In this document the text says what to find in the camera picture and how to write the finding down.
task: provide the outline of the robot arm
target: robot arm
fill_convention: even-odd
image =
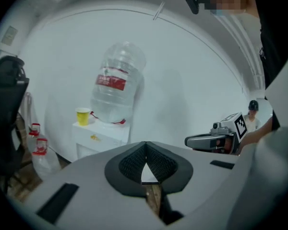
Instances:
[[[214,123],[210,133],[187,137],[185,145],[194,150],[226,153],[224,150],[225,139],[231,138],[232,146],[229,154],[237,154],[239,144],[246,133],[247,128],[242,113],[235,113]]]

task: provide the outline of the black cap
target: black cap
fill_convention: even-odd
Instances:
[[[258,109],[259,109],[258,102],[256,100],[250,101],[249,110],[258,111]]]

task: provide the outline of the white curved surface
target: white curved surface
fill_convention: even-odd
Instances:
[[[131,41],[146,55],[130,142],[184,147],[188,135],[247,107],[247,98],[214,51],[185,30],[150,15],[105,10],[80,13],[31,33],[20,58],[30,78],[36,120],[50,146],[69,159],[75,108],[89,107],[104,52]]]

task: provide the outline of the white shirt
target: white shirt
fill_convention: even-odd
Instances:
[[[254,132],[260,128],[260,121],[259,119],[255,118],[253,121],[249,119],[248,115],[243,116],[245,125],[247,128],[247,133]]]

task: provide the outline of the black slot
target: black slot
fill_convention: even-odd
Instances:
[[[172,210],[168,197],[166,193],[162,190],[161,191],[161,204],[160,204],[160,212],[159,212],[159,218],[166,224],[169,225],[181,218],[183,218],[184,215],[181,214],[179,211]]]
[[[234,168],[235,166],[234,163],[227,163],[227,162],[223,162],[219,160],[213,160],[210,164],[218,166],[218,167],[222,167],[225,169],[229,169],[229,170],[232,170],[232,168]]]
[[[79,186],[65,183],[36,213],[44,220],[54,224],[64,211]]]

